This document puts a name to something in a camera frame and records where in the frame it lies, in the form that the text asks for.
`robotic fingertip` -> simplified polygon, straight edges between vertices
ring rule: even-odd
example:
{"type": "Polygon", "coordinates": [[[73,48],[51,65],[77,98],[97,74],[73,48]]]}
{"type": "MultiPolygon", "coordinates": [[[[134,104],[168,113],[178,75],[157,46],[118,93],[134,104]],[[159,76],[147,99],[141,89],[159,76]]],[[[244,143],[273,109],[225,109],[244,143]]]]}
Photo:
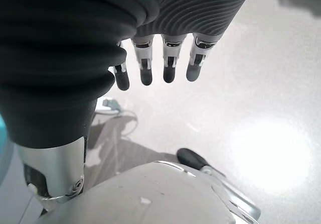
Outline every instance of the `robotic fingertip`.
{"type": "Polygon", "coordinates": [[[175,68],[174,67],[164,67],[163,79],[167,83],[171,83],[175,78],[175,68]]]}
{"type": "Polygon", "coordinates": [[[149,86],[152,82],[151,69],[140,70],[140,79],[145,86],[149,86]]]}
{"type": "Polygon", "coordinates": [[[201,67],[199,65],[188,65],[186,71],[186,78],[190,82],[194,82],[200,75],[201,67]]]}

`robotic hand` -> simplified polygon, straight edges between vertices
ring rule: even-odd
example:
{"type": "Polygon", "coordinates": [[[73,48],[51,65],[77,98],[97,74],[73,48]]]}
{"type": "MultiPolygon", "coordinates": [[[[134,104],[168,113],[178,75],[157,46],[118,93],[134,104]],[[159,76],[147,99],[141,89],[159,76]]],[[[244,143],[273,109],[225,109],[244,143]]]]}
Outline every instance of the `robotic hand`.
{"type": "Polygon", "coordinates": [[[129,88],[120,42],[132,39],[149,85],[153,36],[162,34],[170,83],[182,42],[193,33],[186,76],[195,81],[244,1],[0,0],[0,112],[26,183],[47,210],[82,190],[97,98],[115,77],[121,90],[129,88]]]}

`teal object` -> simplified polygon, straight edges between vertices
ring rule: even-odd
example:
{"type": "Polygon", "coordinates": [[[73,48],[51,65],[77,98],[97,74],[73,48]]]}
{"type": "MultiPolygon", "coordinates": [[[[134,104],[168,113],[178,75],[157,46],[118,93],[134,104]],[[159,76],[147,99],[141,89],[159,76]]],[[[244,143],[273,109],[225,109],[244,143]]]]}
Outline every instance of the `teal object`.
{"type": "Polygon", "coordinates": [[[2,155],[3,149],[5,147],[6,138],[7,138],[7,133],[6,133],[5,123],[0,115],[0,156],[2,155]]]}

